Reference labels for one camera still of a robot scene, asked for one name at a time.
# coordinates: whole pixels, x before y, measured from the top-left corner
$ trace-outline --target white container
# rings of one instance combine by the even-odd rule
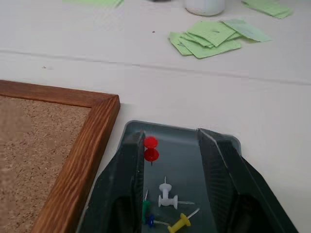
[[[184,0],[185,8],[199,16],[213,16],[225,9],[225,0]]]

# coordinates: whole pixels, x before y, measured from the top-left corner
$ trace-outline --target yellow push pin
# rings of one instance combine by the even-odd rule
[[[182,228],[183,226],[191,226],[191,223],[189,221],[189,218],[191,218],[193,215],[195,215],[198,211],[200,210],[200,208],[197,208],[192,214],[190,214],[188,217],[185,216],[183,213],[180,214],[180,219],[178,222],[176,222],[172,227],[167,227],[167,229],[169,230],[170,233],[175,233],[176,231],[178,231],[180,228]]]

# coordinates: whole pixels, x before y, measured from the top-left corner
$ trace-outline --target green push pin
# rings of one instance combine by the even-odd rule
[[[143,224],[147,223],[147,221],[146,221],[146,214],[148,212],[148,209],[151,206],[151,202],[147,200],[147,196],[148,196],[148,190],[146,192],[145,199],[142,200],[142,217],[141,217],[141,221],[142,221]]]

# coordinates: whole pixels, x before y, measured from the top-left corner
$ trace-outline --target white push pin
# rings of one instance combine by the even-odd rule
[[[158,199],[158,205],[159,207],[161,205],[163,206],[169,206],[172,205],[174,206],[175,209],[177,209],[178,204],[186,204],[186,205],[194,205],[194,202],[189,202],[189,201],[178,201],[178,196],[175,195],[173,199],[169,198],[169,192],[172,189],[172,186],[168,183],[166,183],[166,177],[164,177],[164,183],[159,186],[159,189],[162,191],[162,196],[159,195]]]

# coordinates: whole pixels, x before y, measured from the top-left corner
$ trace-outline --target corkboard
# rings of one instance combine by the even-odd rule
[[[0,232],[30,232],[89,111],[0,96]]]

